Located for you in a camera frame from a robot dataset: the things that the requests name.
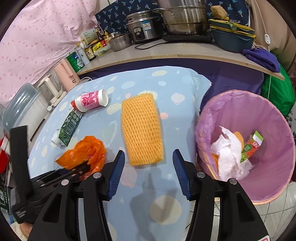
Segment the white foam net wrap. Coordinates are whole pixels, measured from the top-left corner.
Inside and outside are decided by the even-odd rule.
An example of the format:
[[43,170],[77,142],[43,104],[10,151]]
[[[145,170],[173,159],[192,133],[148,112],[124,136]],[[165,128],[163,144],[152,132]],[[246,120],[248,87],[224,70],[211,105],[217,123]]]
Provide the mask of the white foam net wrap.
[[241,162],[243,141],[238,138],[241,135],[235,135],[222,126],[220,128],[222,134],[210,147],[212,157],[218,156],[215,164],[217,164],[219,178],[222,181],[230,178],[242,180],[250,173],[253,166],[248,159]]

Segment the small steel lidded pot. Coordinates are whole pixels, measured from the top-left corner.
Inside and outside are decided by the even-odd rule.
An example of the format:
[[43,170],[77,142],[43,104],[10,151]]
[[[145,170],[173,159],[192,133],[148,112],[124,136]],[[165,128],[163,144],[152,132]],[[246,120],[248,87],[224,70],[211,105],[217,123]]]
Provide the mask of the small steel lidded pot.
[[111,49],[114,52],[117,52],[130,47],[132,45],[132,39],[130,37],[130,33],[125,33],[115,36],[108,43]]

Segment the green white milk carton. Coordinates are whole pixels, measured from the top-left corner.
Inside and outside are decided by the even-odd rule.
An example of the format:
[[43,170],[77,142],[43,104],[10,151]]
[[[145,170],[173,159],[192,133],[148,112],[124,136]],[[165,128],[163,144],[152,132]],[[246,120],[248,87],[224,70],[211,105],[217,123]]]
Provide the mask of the green white milk carton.
[[62,121],[60,128],[56,130],[51,142],[57,146],[68,146],[70,140],[79,125],[79,122],[83,116],[83,113],[74,108],[69,109],[66,117]]

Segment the white dish rack with lid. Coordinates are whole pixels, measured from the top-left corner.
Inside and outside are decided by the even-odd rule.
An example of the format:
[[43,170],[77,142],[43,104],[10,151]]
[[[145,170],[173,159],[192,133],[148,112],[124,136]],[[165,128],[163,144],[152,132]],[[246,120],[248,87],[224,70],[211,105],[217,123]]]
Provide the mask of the white dish rack with lid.
[[11,128],[27,126],[28,141],[31,141],[39,125],[48,114],[47,107],[48,102],[41,92],[29,83],[24,84],[3,113],[4,134],[8,137]]

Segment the silver rice cooker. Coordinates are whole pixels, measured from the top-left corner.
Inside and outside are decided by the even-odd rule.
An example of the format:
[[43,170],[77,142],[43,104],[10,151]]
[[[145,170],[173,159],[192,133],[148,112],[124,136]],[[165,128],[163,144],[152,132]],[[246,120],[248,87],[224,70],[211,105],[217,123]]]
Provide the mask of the silver rice cooker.
[[125,20],[135,44],[161,39],[163,36],[163,18],[152,10],[130,14]]

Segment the dark blue basin stack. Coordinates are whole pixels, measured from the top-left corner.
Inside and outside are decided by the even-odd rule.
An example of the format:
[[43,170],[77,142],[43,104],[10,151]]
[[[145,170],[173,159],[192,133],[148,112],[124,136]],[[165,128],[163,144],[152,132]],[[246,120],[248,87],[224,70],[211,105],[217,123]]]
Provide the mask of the dark blue basin stack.
[[255,30],[241,24],[210,19],[209,26],[216,45],[229,52],[242,54],[256,40]]

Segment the pink floral curtain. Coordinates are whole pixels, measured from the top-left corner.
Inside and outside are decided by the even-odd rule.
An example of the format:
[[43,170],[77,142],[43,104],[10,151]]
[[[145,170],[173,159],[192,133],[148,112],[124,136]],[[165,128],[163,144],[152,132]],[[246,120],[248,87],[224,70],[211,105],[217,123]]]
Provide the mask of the pink floral curtain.
[[1,105],[35,84],[97,25],[96,1],[31,1],[1,40]]

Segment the red plastic bag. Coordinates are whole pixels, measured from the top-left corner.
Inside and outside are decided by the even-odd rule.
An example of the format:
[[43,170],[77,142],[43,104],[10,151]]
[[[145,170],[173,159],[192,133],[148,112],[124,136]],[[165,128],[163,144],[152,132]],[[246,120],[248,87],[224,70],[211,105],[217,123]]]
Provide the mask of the red plastic bag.
[[74,100],[71,101],[71,105],[72,105],[72,107],[73,107],[75,110],[78,110],[78,108],[77,108],[76,103],[75,103]]

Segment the pink white paper cup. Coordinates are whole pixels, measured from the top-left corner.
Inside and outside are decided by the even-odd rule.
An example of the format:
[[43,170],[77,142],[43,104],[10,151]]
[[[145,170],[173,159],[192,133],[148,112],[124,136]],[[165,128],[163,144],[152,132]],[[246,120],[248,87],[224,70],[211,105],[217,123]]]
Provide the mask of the pink white paper cup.
[[104,89],[80,95],[74,99],[78,111],[87,112],[98,107],[106,107],[109,102],[108,94]]

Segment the orange plastic bag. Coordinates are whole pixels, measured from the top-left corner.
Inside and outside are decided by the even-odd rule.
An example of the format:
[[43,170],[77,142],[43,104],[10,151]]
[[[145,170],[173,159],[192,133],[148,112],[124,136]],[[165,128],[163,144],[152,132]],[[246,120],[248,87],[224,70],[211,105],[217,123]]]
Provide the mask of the orange plastic bag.
[[107,150],[101,140],[94,136],[86,136],[73,149],[67,150],[58,158],[56,163],[67,170],[80,164],[87,164],[90,169],[80,178],[80,180],[85,180],[91,174],[102,170],[106,154]]

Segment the green plastic bag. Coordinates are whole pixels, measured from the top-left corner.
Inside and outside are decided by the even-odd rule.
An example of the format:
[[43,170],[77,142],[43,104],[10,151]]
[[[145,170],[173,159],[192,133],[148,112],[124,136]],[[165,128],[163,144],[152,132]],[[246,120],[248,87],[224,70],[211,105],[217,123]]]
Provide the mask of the green plastic bag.
[[264,75],[260,95],[274,104],[286,118],[295,104],[295,91],[287,72],[281,64],[280,73],[285,78],[284,80]]

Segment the purple folded cloth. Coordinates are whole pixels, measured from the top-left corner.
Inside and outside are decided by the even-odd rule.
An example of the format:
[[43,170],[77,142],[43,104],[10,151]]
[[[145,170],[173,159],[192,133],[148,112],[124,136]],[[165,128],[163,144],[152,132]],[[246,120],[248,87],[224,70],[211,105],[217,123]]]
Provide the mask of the purple folded cloth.
[[271,72],[280,73],[280,64],[274,54],[263,48],[244,49],[242,54],[249,60],[268,69]]

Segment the green drink carton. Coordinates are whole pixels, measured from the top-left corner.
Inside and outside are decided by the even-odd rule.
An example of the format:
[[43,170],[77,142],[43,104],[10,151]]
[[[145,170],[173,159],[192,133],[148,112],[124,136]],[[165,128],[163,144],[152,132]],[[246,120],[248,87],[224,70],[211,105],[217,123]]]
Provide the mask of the green drink carton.
[[242,163],[249,160],[249,158],[261,147],[263,141],[264,137],[258,131],[255,131],[244,145],[241,152],[240,162]]

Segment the pink thermos jug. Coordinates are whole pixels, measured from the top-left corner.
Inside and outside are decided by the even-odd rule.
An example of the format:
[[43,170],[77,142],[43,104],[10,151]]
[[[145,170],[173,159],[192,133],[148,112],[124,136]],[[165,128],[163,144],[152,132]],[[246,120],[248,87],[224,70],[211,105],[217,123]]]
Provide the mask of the pink thermos jug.
[[66,91],[70,91],[79,84],[80,78],[70,65],[67,59],[62,59],[55,67],[54,71]]

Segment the large orange foam net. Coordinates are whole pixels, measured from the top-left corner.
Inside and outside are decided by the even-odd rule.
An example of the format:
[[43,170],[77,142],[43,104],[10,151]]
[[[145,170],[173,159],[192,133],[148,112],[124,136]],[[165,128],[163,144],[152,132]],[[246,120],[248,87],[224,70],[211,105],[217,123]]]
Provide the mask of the large orange foam net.
[[151,93],[122,102],[121,128],[131,166],[150,165],[163,160],[161,124]]

